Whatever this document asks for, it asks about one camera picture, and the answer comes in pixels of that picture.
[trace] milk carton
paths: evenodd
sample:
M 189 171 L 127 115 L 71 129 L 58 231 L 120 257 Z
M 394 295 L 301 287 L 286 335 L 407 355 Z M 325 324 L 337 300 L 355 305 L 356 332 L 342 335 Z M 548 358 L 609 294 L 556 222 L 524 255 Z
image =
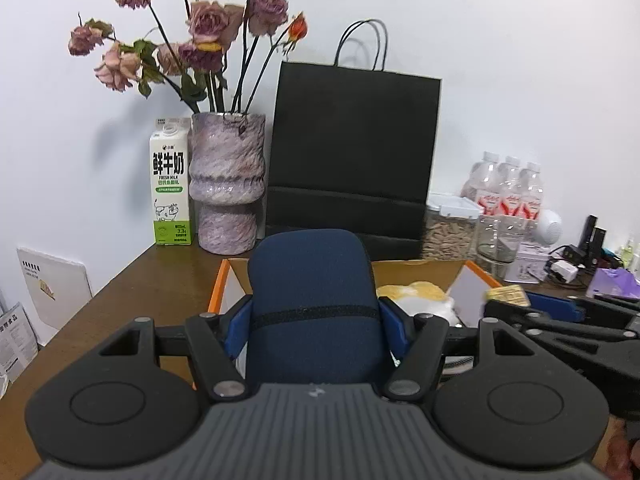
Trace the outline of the milk carton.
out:
M 158 119 L 149 139 L 154 232 L 159 245 L 191 244 L 190 127 L 190 118 Z

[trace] gray ribbed panel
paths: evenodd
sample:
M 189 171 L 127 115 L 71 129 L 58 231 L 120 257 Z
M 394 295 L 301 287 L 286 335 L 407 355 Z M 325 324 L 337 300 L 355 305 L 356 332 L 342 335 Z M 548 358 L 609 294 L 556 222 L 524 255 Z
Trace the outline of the gray ribbed panel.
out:
M 422 412 L 377 397 L 368 384 L 265 384 L 218 404 L 196 433 L 157 460 L 118 471 L 46 463 L 31 480 L 596 480 L 588 464 L 513 472 L 451 449 Z

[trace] white round speaker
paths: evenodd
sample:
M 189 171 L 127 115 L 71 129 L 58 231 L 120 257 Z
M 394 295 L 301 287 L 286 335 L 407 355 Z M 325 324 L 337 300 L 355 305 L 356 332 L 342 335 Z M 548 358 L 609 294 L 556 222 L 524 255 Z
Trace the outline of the white round speaker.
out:
M 543 209 L 538 215 L 538 225 L 533 233 L 535 241 L 549 246 L 555 244 L 562 235 L 562 219 L 550 209 Z

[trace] purple ceramic vase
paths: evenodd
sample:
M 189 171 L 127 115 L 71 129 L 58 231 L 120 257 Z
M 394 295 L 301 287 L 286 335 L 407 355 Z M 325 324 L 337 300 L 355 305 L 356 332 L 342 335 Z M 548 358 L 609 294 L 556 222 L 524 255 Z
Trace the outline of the purple ceramic vase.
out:
M 191 198 L 200 203 L 198 241 L 215 254 L 239 254 L 255 244 L 252 204 L 264 194 L 264 115 L 193 116 Z

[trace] glass cup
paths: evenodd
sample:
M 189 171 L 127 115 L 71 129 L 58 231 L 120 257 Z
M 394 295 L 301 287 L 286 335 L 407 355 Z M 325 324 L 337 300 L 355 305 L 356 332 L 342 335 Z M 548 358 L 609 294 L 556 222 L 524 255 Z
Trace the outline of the glass cup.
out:
M 525 235 L 527 219 L 515 216 L 484 216 L 478 221 L 477 262 L 494 278 L 503 279 L 516 259 Z

